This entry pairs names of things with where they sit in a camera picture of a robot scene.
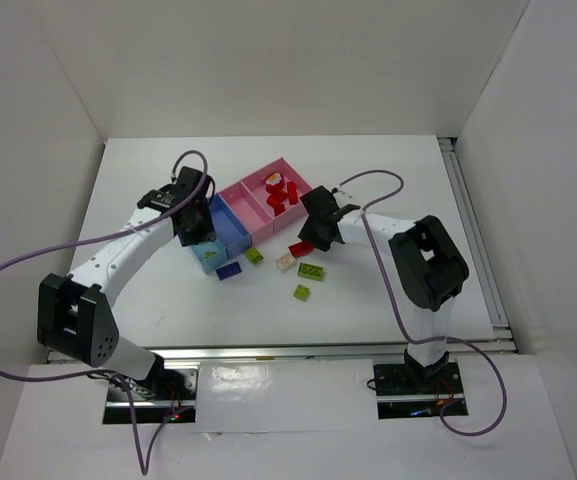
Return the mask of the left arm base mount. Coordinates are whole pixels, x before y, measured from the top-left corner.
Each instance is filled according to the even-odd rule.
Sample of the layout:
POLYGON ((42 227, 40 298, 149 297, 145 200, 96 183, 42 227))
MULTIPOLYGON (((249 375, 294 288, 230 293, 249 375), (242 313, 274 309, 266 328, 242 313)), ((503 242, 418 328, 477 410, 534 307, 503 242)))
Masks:
MULTIPOLYGON (((172 380, 166 380, 161 390, 155 395, 131 384, 135 418, 139 425, 159 424, 166 416, 171 416, 171 423, 195 422, 199 368, 183 365, 175 369, 175 372, 177 376, 172 380)), ((113 379, 108 387, 102 423, 104 425, 131 423, 128 395, 117 379, 113 379)))

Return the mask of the red curved lego brick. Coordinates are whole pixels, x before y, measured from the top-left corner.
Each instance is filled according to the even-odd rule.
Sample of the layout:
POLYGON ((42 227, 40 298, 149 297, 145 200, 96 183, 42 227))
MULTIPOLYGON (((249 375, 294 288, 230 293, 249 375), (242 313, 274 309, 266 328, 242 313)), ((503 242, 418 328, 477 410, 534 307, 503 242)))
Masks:
POLYGON ((286 201, 286 199, 287 199, 287 192, 280 189, 271 192, 266 200, 266 203, 272 208, 274 208, 277 205, 283 204, 286 201))

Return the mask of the small red lego brick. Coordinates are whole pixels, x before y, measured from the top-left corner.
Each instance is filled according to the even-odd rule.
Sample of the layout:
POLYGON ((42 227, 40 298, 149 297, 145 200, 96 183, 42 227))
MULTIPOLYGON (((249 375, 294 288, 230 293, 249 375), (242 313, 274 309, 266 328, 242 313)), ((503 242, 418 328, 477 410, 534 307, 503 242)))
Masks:
POLYGON ((273 208, 275 216, 279 216, 286 211, 286 207, 283 204, 277 205, 273 208))

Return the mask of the green 2x4 lego brick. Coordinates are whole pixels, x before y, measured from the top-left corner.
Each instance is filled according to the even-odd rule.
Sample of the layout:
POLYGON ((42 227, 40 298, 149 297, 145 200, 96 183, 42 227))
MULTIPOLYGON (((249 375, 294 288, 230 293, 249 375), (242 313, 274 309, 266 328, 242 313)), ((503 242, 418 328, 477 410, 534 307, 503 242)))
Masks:
POLYGON ((325 271, 323 267, 318 265, 300 263, 297 276, 308 280, 322 281, 325 276, 325 271))

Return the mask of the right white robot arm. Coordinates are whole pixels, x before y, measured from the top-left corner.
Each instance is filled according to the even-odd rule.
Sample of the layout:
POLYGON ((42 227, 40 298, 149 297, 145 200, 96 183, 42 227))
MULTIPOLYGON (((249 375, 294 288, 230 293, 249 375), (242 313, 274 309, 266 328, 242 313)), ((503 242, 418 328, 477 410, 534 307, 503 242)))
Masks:
POLYGON ((400 220, 340 204, 320 186, 301 198, 307 219, 299 238, 327 251, 332 244, 369 247, 394 261, 402 292, 412 305, 412 323, 396 320, 408 341, 404 368, 410 381, 435 379, 447 365, 449 322, 456 297, 469 277, 466 261, 439 218, 400 220))

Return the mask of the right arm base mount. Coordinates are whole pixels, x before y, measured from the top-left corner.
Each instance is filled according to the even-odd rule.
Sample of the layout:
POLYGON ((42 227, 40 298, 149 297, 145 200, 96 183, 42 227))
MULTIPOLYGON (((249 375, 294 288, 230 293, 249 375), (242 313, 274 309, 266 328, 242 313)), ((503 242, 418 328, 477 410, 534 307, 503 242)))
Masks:
POLYGON ((375 364, 366 386, 376 395, 380 420, 438 417, 443 407, 446 417, 468 415, 456 362, 449 362, 437 376, 419 384, 408 377, 403 364, 375 364))

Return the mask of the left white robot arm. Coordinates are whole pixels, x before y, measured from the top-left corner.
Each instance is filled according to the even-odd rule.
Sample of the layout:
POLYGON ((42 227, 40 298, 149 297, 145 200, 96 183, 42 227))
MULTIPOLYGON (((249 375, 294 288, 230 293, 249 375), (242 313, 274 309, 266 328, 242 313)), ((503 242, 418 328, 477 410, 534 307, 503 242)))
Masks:
POLYGON ((146 193, 121 230, 84 264, 39 285, 37 339, 95 369, 117 372, 137 395, 161 399, 186 389, 164 359, 121 336, 112 308, 122 290, 162 247, 215 238, 208 191, 213 179, 184 167, 171 183, 146 193))

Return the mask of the red lego with side studs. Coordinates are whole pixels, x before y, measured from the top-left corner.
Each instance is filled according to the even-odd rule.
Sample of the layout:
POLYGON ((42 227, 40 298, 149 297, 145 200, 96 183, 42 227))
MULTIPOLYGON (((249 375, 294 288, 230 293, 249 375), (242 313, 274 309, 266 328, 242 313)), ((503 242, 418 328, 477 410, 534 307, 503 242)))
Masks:
POLYGON ((289 181, 286 184, 287 199, 290 205, 297 205, 299 202, 299 195, 297 190, 297 185, 293 181, 289 181))

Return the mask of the red 2x4 lego brick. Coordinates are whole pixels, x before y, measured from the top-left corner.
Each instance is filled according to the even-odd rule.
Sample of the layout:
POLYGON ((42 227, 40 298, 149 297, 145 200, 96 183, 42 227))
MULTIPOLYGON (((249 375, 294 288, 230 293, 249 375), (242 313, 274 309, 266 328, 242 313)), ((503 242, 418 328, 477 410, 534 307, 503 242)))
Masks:
POLYGON ((315 246, 306 241, 301 241, 289 246, 289 252, 295 258, 301 258, 309 255, 314 250, 315 246))

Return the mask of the red curved decorated lego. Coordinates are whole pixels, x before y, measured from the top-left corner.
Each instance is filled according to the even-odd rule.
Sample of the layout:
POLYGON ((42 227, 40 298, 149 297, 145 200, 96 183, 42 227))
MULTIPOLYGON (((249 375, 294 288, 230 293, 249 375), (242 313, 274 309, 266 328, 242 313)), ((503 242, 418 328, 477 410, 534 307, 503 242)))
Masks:
POLYGON ((265 188, 267 191, 274 191, 282 189, 284 186, 284 176, 281 172, 274 172, 265 180, 265 188))

